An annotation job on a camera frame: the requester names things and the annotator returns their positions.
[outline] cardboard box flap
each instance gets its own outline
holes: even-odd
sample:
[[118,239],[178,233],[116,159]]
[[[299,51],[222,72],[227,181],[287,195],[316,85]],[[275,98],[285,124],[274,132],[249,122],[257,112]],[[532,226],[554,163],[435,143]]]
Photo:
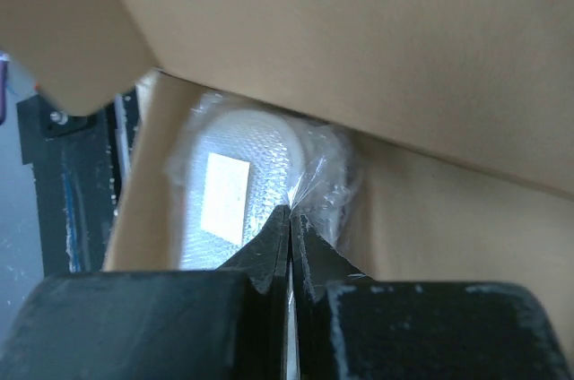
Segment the cardboard box flap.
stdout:
[[0,0],[0,8],[0,48],[72,114],[108,103],[156,65],[119,0]]
[[574,0],[123,0],[167,72],[574,194]]

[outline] plastic bag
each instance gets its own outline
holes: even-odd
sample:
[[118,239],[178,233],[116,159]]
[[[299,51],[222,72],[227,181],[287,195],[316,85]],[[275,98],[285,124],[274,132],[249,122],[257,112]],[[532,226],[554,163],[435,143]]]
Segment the plastic bag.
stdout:
[[305,213],[336,246],[360,183],[342,127],[220,92],[192,109],[166,170],[173,255],[184,270],[220,266],[277,205]]

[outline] screw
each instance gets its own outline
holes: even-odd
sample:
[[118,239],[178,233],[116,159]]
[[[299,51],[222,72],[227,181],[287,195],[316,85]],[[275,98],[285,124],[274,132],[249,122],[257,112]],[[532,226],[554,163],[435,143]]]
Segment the screw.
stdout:
[[50,120],[59,125],[65,125],[65,122],[68,121],[68,115],[60,111],[52,111],[50,113]]

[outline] purple object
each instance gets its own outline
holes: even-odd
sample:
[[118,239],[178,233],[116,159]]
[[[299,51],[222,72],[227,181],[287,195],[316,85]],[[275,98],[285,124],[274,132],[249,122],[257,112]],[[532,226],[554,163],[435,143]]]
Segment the purple object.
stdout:
[[0,125],[6,119],[6,81],[8,78],[8,55],[0,52]]

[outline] clear plastic wrap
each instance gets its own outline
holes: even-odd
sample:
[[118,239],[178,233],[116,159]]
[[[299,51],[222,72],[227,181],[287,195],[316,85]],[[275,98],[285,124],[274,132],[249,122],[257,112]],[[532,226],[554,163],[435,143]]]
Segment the clear plastic wrap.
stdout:
[[304,212],[336,246],[360,183],[342,127],[220,92],[191,110],[166,170],[173,256],[184,270],[224,263],[277,205]]

